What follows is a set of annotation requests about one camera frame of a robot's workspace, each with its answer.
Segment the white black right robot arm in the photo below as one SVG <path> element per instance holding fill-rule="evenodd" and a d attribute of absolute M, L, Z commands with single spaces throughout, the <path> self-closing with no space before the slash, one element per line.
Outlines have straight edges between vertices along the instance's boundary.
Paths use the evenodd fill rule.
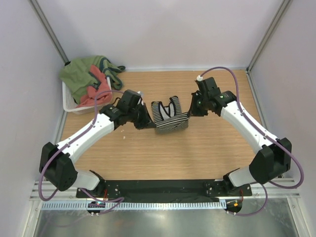
<path fill-rule="evenodd" d="M 198 77 L 196 84 L 198 90 L 192 93 L 190 116 L 203 117 L 209 111 L 215 113 L 242 135 L 255 154 L 250 165 L 224 175 L 224 193 L 233 196 L 245 184 L 265 184 L 290 169 L 292 144 L 287 138 L 279 139 L 265 130 L 231 91 L 220 90 L 213 77 Z"/>

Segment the salmon red tank top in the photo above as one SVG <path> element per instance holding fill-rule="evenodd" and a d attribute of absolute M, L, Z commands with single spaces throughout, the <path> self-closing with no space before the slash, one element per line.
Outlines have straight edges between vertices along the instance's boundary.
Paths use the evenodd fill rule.
<path fill-rule="evenodd" d="M 95 65 L 91 65 L 88 75 L 96 82 L 90 82 L 84 88 L 84 94 L 80 97 L 77 108 L 94 106 L 95 99 L 97 105 L 111 102 L 113 96 L 106 75 Z"/>

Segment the black white striped tank top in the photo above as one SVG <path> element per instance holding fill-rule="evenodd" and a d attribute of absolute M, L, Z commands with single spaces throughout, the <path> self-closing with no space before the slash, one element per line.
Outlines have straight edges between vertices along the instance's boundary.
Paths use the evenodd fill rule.
<path fill-rule="evenodd" d="M 162 135 L 176 131 L 183 131 L 189 126 L 188 112 L 182 112 L 179 98 L 171 96 L 169 104 L 163 105 L 161 101 L 151 103 L 155 127 L 155 133 Z"/>

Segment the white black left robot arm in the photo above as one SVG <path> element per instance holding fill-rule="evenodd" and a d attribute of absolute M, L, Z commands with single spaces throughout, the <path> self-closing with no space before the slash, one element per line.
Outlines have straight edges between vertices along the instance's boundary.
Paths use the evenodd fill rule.
<path fill-rule="evenodd" d="M 61 192 L 74 187 L 100 197 L 106 189 L 105 180 L 92 170 L 76 170 L 75 163 L 94 143 L 127 122 L 137 129 L 155 127 L 141 93 L 132 90 L 123 92 L 116 105 L 96 109 L 94 119 L 71 137 L 56 145 L 46 143 L 41 152 L 40 180 L 46 178 Z"/>

